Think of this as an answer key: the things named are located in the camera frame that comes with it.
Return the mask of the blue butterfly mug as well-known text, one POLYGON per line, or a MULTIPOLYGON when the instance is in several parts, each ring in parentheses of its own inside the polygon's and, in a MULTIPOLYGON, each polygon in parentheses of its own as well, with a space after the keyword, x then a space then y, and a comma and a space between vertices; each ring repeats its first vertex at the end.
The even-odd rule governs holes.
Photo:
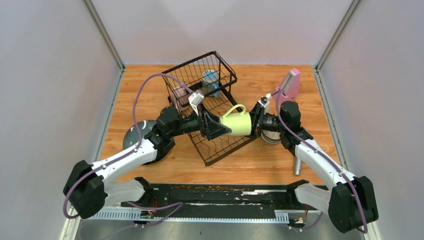
POLYGON ((219 86, 219 75, 215 70, 206 70, 202 73, 202 92, 204 95, 217 90, 219 86))

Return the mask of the patterned ceramic bowl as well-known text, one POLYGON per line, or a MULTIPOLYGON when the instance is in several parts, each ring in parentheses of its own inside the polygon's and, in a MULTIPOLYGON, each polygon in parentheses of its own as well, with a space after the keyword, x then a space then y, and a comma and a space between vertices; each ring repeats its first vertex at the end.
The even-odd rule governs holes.
POLYGON ((261 138, 270 145, 277 145, 281 143, 281 137, 279 132, 263 130, 261 132, 261 138))

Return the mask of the pink metronome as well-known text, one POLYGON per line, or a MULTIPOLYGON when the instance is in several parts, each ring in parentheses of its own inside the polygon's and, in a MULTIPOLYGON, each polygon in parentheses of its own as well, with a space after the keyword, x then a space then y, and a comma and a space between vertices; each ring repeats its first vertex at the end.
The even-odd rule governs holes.
POLYGON ((300 76, 300 71, 292 68, 275 88, 275 92, 271 96, 278 105, 287 101, 295 101, 300 89, 300 76))

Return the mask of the silver microphone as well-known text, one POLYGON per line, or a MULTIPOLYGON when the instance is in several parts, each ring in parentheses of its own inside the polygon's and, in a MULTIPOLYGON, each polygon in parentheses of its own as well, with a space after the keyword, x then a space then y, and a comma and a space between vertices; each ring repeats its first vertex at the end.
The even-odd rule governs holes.
POLYGON ((300 176, 301 175, 302 165, 303 165, 302 160, 300 158, 298 158, 297 156, 295 156, 294 161, 293 161, 293 175, 294 176, 300 176))

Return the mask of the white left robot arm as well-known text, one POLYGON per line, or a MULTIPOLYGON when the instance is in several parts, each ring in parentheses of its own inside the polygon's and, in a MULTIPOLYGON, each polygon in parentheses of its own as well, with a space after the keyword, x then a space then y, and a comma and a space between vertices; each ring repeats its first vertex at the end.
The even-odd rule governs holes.
POLYGON ((213 140, 232 132, 219 117, 201 105, 198 109, 199 112, 181 117, 175 107, 165 107, 152 129, 146 136, 140 136, 134 145, 101 161, 87 163, 81 160, 76 163, 63 189, 64 215, 72 218, 68 205, 82 219, 92 217, 103 207, 121 202, 135 201, 142 207, 149 206, 153 193, 144 178, 137 177, 127 182, 116 180, 138 166, 160 161, 175 146, 175 136, 200 131, 213 140))

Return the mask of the light green mug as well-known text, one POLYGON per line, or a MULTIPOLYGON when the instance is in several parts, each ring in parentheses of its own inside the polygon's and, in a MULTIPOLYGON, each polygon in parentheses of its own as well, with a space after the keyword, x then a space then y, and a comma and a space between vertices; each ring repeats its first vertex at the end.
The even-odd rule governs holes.
POLYGON ((243 104, 236 104, 219 118, 219 123, 231 130, 230 136, 248 136, 252 131, 250 113, 243 104), (241 112, 232 113, 233 110, 242 108, 241 112))

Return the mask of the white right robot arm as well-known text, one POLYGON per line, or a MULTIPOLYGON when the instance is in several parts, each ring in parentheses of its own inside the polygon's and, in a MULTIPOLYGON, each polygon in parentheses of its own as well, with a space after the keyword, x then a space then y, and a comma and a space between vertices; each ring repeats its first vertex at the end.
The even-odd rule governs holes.
POLYGON ((258 135, 261 130, 277 132, 283 147, 307 164, 327 187, 322 189, 306 180, 297 181, 285 195, 286 204, 292 209, 306 204, 319 210, 328 215, 341 233, 358 230, 367 234, 368 224, 379 218, 372 181, 346 170, 322 150, 301 126, 301 113, 296 102, 283 102, 277 114, 269 114, 267 106, 259 100, 250 111, 251 133, 258 135))

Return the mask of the blue-grey ceramic plate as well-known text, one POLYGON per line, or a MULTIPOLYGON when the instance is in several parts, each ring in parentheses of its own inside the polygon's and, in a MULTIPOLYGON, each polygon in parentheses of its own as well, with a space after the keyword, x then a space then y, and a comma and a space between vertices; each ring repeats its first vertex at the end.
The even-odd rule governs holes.
MULTIPOLYGON (((140 129, 141 135, 144 137, 146 134, 148 134, 152 130, 154 125, 156 125, 156 123, 157 121, 153 119, 139 121, 137 125, 140 129)), ((137 132, 137 129, 135 125, 133 125, 130 129, 127 130, 127 132, 124 135, 123 142, 122 142, 123 149, 126 150, 127 148, 130 148, 132 145, 135 145, 139 141, 139 139, 140 137, 137 132)), ((171 151, 170 148, 169 149, 164 147, 160 148, 158 150, 156 159, 154 159, 153 161, 144 163, 143 165, 151 165, 161 161, 164 157, 166 157, 169 154, 170 151, 171 151)))

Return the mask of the pink ceramic mug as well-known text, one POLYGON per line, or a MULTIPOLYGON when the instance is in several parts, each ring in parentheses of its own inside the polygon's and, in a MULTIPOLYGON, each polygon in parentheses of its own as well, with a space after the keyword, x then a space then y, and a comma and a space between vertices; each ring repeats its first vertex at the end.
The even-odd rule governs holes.
POLYGON ((174 107, 181 113, 189 107, 188 94, 182 86, 173 87, 171 90, 171 102, 174 107))

